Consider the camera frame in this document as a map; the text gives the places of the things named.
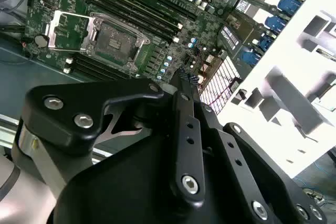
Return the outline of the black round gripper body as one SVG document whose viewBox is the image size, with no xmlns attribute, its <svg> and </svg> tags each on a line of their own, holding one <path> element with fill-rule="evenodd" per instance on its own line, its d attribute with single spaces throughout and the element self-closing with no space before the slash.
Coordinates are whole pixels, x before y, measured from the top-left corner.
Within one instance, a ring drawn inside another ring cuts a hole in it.
<svg viewBox="0 0 336 224">
<path fill-rule="evenodd" d="M 61 193 L 54 223 L 227 223 L 215 196 L 214 155 L 194 106 L 170 104 L 150 136 L 76 175 Z"/>
</svg>

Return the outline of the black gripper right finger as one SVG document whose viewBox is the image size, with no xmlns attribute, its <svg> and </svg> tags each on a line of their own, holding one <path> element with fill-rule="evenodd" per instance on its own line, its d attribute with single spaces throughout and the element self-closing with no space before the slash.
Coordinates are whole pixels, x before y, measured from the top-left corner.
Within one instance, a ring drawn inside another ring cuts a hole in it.
<svg viewBox="0 0 336 224">
<path fill-rule="evenodd" d="M 211 164 L 215 196 L 228 207 L 227 223 L 327 223 L 316 202 L 306 194 L 236 123 L 222 126 L 213 110 L 200 101 L 194 81 L 183 87 L 193 101 L 202 139 L 214 155 Z"/>
</svg>

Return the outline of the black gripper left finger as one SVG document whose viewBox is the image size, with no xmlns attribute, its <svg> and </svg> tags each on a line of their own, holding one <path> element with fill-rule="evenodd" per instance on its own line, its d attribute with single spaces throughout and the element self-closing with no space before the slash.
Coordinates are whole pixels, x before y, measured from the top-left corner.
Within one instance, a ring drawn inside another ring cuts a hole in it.
<svg viewBox="0 0 336 224">
<path fill-rule="evenodd" d="M 68 156 L 90 154 L 96 144 L 118 142 L 123 148 L 153 132 L 156 114 L 170 104 L 188 108 L 187 77 L 167 85 L 149 79 L 38 86 L 25 99 L 25 128 Z"/>
</svg>

